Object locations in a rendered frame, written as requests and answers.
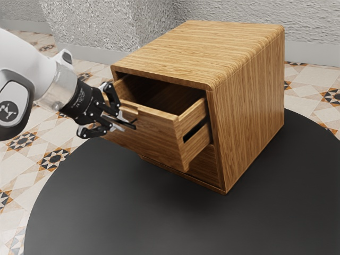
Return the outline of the wooden drawer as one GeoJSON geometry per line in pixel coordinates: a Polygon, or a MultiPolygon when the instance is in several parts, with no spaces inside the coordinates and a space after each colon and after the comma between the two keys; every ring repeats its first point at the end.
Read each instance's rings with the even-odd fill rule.
{"type": "Polygon", "coordinates": [[[126,75],[114,82],[124,118],[135,129],[105,139],[180,172],[210,144],[204,90],[126,75]]]}

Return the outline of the wooden cabinet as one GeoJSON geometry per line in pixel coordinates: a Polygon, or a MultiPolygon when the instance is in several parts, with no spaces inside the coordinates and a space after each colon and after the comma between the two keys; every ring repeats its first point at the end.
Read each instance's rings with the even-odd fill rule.
{"type": "Polygon", "coordinates": [[[285,30],[278,24],[186,21],[111,66],[126,75],[204,90],[210,144],[185,173],[226,194],[284,125],[285,30]]]}

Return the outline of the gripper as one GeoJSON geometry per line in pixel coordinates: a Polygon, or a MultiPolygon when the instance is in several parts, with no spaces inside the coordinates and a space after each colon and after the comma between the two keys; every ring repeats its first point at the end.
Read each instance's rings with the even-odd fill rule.
{"type": "Polygon", "coordinates": [[[105,136],[115,130],[124,132],[125,127],[136,129],[133,124],[136,119],[129,122],[123,117],[120,107],[120,99],[111,82],[103,82],[99,88],[95,88],[77,79],[73,97],[59,112],[79,125],[76,131],[79,138],[89,139],[105,136]],[[104,102],[102,93],[107,96],[108,104],[104,102]],[[93,105],[94,100],[101,101],[98,108],[93,105]]]}

